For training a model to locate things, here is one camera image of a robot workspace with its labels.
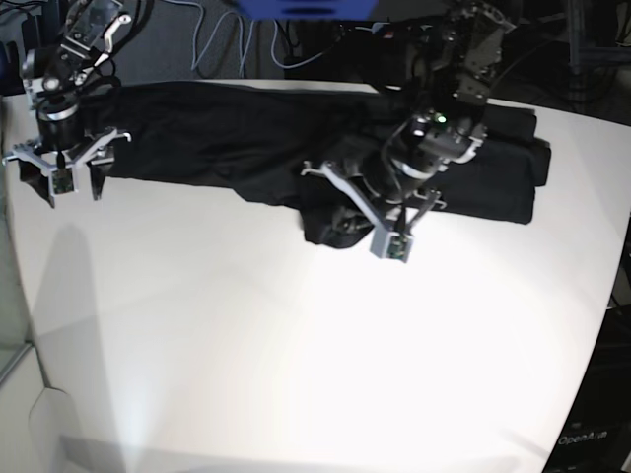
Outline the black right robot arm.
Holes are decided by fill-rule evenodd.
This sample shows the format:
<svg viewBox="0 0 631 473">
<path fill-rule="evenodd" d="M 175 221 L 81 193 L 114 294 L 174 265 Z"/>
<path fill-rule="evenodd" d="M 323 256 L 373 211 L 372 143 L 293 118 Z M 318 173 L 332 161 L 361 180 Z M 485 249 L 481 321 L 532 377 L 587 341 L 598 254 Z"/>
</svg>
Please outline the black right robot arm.
<svg viewBox="0 0 631 473">
<path fill-rule="evenodd" d="M 115 161 L 113 143 L 132 140 L 117 127 L 92 130 L 83 108 L 93 93 L 119 85 L 102 70 L 114 57 L 116 32 L 131 23 L 122 1 L 75 1 L 60 40 L 31 50 L 23 63 L 23 85 L 37 135 L 11 146 L 2 164 L 16 162 L 20 180 L 50 207 L 57 197 L 78 190 L 81 169 L 90 173 L 93 199 L 101 199 Z"/>
</svg>

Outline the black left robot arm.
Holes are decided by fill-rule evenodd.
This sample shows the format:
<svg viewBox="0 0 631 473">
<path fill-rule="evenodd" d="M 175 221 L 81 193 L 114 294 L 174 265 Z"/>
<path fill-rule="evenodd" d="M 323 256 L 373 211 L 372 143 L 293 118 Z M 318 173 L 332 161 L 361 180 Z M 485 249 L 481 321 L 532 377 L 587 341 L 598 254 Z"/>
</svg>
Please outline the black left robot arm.
<svg viewBox="0 0 631 473">
<path fill-rule="evenodd" d="M 419 48 L 402 90 L 315 96 L 335 127 L 297 180 L 307 241 L 348 248 L 381 235 L 397 258 L 429 211 L 530 220 L 519 150 L 489 140 L 483 121 L 510 26 L 488 3 L 458 1 Z"/>
</svg>

